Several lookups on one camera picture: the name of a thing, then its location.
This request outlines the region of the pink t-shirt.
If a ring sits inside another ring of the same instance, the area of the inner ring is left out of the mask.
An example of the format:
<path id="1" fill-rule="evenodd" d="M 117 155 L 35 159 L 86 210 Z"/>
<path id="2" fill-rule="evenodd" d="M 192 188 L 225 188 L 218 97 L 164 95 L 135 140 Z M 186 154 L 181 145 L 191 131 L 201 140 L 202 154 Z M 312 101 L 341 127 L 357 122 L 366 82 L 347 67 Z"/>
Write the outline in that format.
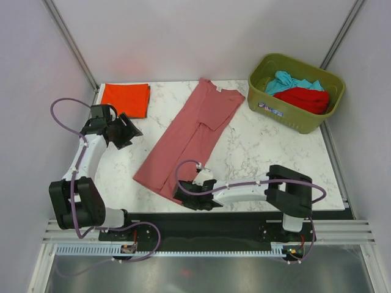
<path id="1" fill-rule="evenodd" d="M 133 179 L 176 202 L 175 169 L 189 159 L 206 164 L 244 100 L 244 95 L 237 90 L 219 90 L 211 81 L 200 79 Z"/>

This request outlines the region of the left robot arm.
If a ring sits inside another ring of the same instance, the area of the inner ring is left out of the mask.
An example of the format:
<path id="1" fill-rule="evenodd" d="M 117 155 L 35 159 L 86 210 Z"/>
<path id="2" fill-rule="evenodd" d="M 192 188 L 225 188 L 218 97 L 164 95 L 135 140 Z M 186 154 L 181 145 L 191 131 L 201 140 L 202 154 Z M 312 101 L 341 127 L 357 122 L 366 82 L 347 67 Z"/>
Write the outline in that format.
<path id="1" fill-rule="evenodd" d="M 49 196 L 57 223 L 63 230 L 73 229 L 83 238 L 81 228 L 112 229 L 121 240 L 134 233 L 134 225 L 125 220 L 124 209 L 107 208 L 94 183 L 102 155 L 110 144 L 121 150 L 132 144 L 142 132 L 126 114 L 118 114 L 110 104 L 89 107 L 90 118 L 76 131 L 79 146 L 70 168 L 61 180 L 49 185 Z"/>

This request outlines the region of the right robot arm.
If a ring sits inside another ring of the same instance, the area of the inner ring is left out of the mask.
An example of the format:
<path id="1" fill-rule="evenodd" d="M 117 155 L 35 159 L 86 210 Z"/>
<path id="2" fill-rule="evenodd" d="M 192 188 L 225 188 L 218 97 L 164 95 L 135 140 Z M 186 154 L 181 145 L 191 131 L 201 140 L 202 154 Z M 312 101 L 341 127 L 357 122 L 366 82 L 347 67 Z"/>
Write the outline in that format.
<path id="1" fill-rule="evenodd" d="M 174 199 L 183 206 L 210 211 L 233 203 L 265 201 L 283 213 L 281 236 L 294 240 L 302 233 L 303 221 L 312 214 L 312 178 L 283 167 L 272 165 L 256 178 L 221 181 L 211 170 L 198 169 L 192 181 L 178 180 Z"/>

